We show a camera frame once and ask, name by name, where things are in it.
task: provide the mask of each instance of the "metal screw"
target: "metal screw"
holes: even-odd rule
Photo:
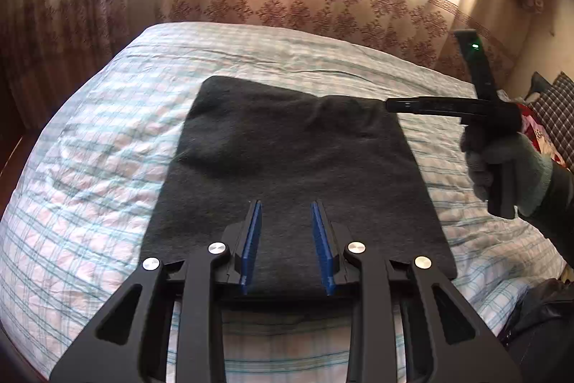
[[[207,247],[207,250],[210,251],[210,253],[212,253],[213,255],[217,255],[219,253],[223,253],[225,252],[225,244],[223,242],[213,242],[213,244],[211,244],[209,247]]]
[[[152,271],[152,270],[156,269],[159,265],[160,265],[160,261],[154,257],[146,258],[142,263],[144,270],[147,270],[147,271]]]
[[[362,242],[351,242],[347,248],[351,253],[363,253],[367,247]]]
[[[431,265],[432,261],[427,257],[417,257],[414,259],[414,264],[417,265],[420,269],[428,270]]]

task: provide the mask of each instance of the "sleeve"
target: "sleeve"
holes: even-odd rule
[[[574,265],[574,176],[568,169],[553,162],[552,179],[540,206],[530,216],[518,214]]]

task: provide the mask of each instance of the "gloved hand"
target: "gloved hand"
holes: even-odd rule
[[[481,200],[489,197],[493,174],[489,165],[511,163],[514,165],[514,205],[524,216],[530,216],[540,206],[552,178],[552,160],[536,151],[524,134],[513,134],[494,140],[486,145],[486,133],[481,126],[468,126],[460,140],[460,149],[466,154],[469,176],[474,193]]]

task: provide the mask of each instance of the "bed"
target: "bed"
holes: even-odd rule
[[[183,121],[212,75],[367,98],[473,97],[471,84],[383,52],[253,25],[148,28],[56,113],[0,223],[0,320],[47,377],[85,323],[137,265]],[[498,333],[529,287],[565,262],[532,226],[491,217],[458,150],[462,126],[401,115],[452,253],[456,287]],[[168,355],[174,380],[177,313]],[[227,379],[344,382],[350,317],[226,312]],[[404,350],[397,317],[399,380]]]

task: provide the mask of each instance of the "pillow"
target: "pillow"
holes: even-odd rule
[[[546,128],[568,167],[574,168],[574,82],[572,79],[564,72],[560,72],[552,86],[542,92],[540,98],[532,103],[530,108]]]

